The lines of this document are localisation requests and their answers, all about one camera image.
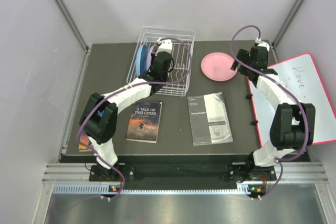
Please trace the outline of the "pink plate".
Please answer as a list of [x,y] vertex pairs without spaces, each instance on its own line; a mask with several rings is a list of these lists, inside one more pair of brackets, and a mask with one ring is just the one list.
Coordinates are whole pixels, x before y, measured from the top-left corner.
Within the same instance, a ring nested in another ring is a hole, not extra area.
[[206,55],[201,62],[203,74],[213,81],[227,81],[233,78],[237,70],[232,70],[234,58],[222,52]]

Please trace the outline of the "white wire dish rack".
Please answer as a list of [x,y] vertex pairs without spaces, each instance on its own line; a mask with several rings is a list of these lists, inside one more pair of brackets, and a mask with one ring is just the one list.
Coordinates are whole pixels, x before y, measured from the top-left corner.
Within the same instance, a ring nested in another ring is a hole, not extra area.
[[185,28],[143,27],[127,83],[140,75],[151,81],[165,82],[157,92],[162,95],[184,97],[190,86],[195,31]]

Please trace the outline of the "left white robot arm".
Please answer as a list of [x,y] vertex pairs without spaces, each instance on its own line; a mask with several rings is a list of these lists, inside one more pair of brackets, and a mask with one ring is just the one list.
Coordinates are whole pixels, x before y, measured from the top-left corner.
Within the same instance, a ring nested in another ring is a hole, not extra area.
[[107,180],[114,180],[119,174],[116,165],[118,157],[112,138],[116,131],[118,114],[135,102],[158,92],[169,79],[173,58],[168,52],[159,52],[153,57],[150,69],[118,90],[105,95],[94,93],[89,97],[80,119],[79,134],[85,133],[92,144],[92,150],[101,174]]

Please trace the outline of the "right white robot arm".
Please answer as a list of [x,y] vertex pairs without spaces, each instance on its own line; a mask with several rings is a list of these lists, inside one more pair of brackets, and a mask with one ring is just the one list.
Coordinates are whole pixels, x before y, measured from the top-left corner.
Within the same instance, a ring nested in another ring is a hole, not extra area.
[[313,143],[316,109],[311,103],[300,102],[280,84],[276,70],[268,68],[268,52],[261,44],[249,51],[240,49],[231,66],[246,76],[275,110],[270,139],[246,160],[245,174],[252,180],[267,176],[276,161]]

